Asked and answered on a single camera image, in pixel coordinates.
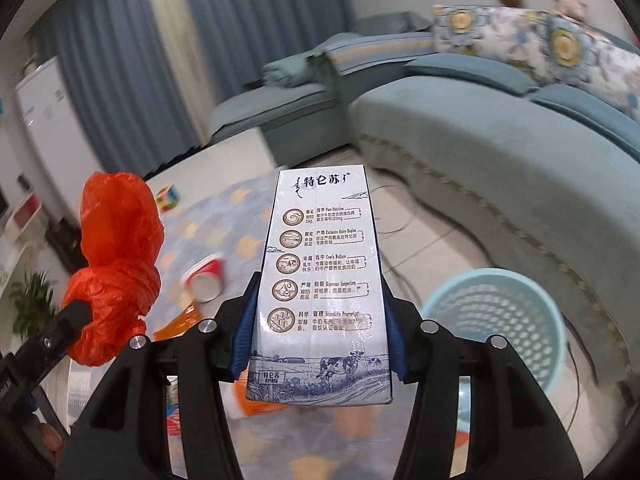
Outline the colourful snack packet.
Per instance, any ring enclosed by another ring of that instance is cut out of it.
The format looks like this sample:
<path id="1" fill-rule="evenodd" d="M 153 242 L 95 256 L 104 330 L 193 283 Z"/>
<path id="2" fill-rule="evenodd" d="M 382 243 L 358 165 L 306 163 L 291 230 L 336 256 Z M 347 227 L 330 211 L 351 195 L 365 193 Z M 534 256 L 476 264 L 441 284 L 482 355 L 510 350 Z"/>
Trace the colourful snack packet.
<path id="1" fill-rule="evenodd" d="M 171 437 L 179 437 L 181 434 L 179 413 L 178 377 L 168 376 L 166 386 L 166 427 L 167 434 Z"/>

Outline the red white paper cup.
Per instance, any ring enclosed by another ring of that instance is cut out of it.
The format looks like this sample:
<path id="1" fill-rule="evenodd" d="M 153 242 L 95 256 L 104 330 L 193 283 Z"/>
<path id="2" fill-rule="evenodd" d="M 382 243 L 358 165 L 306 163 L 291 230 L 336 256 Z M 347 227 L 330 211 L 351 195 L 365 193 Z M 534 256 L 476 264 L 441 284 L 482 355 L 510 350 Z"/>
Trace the red white paper cup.
<path id="1" fill-rule="evenodd" d="M 205 257 L 183 274 L 181 284 L 199 304 L 208 304 L 224 291 L 224 259 L 219 254 Z"/>

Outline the orange plastic bag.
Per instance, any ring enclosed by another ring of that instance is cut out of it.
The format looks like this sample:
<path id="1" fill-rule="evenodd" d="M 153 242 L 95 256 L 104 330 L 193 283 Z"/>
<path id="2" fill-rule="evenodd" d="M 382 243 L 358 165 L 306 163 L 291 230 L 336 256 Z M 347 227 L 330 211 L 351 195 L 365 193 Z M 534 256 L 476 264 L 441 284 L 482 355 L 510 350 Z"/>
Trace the orange plastic bag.
<path id="1" fill-rule="evenodd" d="M 85 301 L 92 321 L 67 354 L 81 365 L 100 366 L 131 337 L 146 333 L 144 318 L 160 294 L 156 260 L 165 231 L 151 190 L 129 172 L 93 174 L 79 212 L 88 266 L 68 281 L 63 304 Z"/>

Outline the white blue milk carton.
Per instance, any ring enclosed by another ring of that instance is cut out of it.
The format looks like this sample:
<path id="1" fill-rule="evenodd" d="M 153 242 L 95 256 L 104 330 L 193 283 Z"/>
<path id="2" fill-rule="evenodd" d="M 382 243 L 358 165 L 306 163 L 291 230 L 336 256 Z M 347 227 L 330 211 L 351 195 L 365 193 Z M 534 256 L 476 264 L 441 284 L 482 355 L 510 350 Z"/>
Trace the white blue milk carton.
<path id="1" fill-rule="evenodd" d="M 248 400 L 393 400 L 382 273 L 361 165 L 280 172 L 262 260 Z"/>

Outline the orange white cylinder container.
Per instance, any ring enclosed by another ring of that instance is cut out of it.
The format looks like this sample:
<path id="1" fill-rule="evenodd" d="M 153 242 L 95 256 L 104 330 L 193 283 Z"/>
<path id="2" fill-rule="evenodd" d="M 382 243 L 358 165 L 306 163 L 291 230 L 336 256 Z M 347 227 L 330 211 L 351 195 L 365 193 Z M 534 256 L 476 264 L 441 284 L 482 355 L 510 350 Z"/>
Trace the orange white cylinder container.
<path id="1" fill-rule="evenodd" d="M 247 394 L 248 369 L 242 371 L 235 382 L 220 382 L 224 411 L 230 419 L 241 419 L 282 411 L 286 405 L 250 400 Z"/>

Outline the orange snack wrapper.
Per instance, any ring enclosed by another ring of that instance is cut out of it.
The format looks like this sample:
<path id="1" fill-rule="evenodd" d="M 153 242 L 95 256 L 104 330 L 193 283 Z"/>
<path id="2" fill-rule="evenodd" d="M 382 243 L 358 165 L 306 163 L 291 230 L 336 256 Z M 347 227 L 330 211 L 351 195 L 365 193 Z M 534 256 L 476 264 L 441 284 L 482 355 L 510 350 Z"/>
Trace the orange snack wrapper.
<path id="1" fill-rule="evenodd" d="M 187 330 L 190 330 L 192 326 L 201 322 L 202 319 L 198 305 L 195 302 L 191 302 L 166 326 L 157 330 L 153 334 L 153 339 L 158 341 L 178 337 Z"/>

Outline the light blue plastic basket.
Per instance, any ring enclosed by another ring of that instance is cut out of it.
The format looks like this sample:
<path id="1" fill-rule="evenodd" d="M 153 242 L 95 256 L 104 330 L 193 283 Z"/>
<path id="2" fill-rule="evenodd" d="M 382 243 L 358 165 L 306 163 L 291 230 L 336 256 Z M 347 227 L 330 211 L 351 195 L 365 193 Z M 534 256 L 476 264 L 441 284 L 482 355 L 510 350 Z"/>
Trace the light blue plastic basket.
<path id="1" fill-rule="evenodd" d="M 562 315 L 548 292 L 523 274 L 497 268 L 458 274 L 441 284 L 419 312 L 459 338 L 484 342 L 503 336 L 547 394 L 562 375 Z"/>

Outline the green potted plant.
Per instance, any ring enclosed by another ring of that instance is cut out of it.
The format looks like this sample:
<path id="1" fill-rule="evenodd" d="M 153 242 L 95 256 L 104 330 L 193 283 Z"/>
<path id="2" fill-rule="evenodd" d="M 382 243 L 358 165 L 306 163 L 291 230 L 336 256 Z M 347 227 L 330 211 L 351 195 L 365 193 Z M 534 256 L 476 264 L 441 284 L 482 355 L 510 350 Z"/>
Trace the green potted plant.
<path id="1" fill-rule="evenodd" d="M 21 281 L 10 286 L 9 298 L 16 311 L 12 330 L 21 340 L 36 336 L 54 318 L 55 284 L 44 272 L 26 272 Z"/>

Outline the teal fabric sofa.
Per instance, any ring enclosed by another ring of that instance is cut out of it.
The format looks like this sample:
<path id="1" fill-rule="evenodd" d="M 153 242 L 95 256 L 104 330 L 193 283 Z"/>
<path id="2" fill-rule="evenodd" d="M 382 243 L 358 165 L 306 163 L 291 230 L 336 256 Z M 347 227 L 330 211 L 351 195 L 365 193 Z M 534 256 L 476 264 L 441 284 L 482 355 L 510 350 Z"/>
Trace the teal fabric sofa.
<path id="1" fill-rule="evenodd" d="M 639 122 L 430 29 L 334 37 L 314 81 L 219 104 L 209 139 L 261 128 L 293 166 L 350 144 L 558 303 L 599 382 L 639 385 Z"/>

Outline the white refrigerator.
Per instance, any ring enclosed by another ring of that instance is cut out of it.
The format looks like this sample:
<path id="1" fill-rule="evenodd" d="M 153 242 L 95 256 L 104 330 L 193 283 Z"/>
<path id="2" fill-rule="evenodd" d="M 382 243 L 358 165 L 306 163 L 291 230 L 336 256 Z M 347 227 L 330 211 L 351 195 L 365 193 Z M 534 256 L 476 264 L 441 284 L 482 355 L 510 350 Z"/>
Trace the white refrigerator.
<path id="1" fill-rule="evenodd" d="M 55 192 L 75 220 L 86 181 L 103 166 L 73 107 L 57 58 L 15 87 L 29 141 Z"/>

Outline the floral pillow middle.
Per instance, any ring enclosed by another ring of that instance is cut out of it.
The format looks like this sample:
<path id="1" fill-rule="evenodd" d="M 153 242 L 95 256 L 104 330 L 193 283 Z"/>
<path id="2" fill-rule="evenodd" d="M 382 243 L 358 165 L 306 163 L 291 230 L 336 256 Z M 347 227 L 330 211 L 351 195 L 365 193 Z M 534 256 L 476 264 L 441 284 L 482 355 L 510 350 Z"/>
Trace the floral pillow middle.
<path id="1" fill-rule="evenodd" d="M 554 82 L 585 91 L 639 121 L 639 55 L 588 26 L 547 15 L 544 54 Z"/>

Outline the floral pillow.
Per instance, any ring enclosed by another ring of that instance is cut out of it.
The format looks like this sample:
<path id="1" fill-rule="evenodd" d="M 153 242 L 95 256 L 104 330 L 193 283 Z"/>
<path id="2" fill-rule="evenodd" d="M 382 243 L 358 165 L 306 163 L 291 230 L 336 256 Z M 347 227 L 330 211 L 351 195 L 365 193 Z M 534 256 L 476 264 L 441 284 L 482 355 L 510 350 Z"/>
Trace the floral pillow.
<path id="1" fill-rule="evenodd" d="M 541 84 L 551 81 L 548 13 L 507 6 L 433 8 L 434 48 L 512 65 Z"/>
<path id="2" fill-rule="evenodd" d="M 588 26 L 547 15 L 544 54 L 554 82 L 585 91 L 639 121 L 639 55 Z"/>

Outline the blue curtain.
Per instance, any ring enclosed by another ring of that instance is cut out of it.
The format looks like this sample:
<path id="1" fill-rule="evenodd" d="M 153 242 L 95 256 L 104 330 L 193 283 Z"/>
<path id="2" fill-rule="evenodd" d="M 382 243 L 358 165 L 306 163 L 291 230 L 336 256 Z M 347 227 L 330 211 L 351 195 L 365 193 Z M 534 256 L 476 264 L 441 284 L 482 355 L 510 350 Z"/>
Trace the blue curtain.
<path id="1" fill-rule="evenodd" d="M 215 107 L 271 62 L 352 27 L 350 0 L 58 0 L 32 28 L 108 171 L 152 174 L 206 144 Z"/>

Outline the folded teal blanket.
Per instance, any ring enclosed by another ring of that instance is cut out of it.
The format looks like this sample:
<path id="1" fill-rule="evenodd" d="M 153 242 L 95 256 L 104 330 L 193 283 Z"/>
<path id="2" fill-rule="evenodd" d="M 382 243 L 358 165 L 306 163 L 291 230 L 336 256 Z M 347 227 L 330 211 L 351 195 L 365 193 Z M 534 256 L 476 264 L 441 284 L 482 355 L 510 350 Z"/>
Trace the folded teal blanket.
<path id="1" fill-rule="evenodd" d="M 314 81 L 308 64 L 309 53 L 303 52 L 280 58 L 262 66 L 262 83 L 268 87 L 296 88 Z"/>

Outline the pink pig plush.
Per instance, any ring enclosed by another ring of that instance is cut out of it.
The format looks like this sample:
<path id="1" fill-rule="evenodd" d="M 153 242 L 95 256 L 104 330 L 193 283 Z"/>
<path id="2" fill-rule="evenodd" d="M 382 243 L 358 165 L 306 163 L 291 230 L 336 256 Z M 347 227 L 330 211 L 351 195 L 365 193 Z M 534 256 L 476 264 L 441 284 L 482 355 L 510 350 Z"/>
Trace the pink pig plush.
<path id="1" fill-rule="evenodd" d="M 555 11 L 583 22 L 587 16 L 587 5 L 584 0 L 554 0 Z"/>

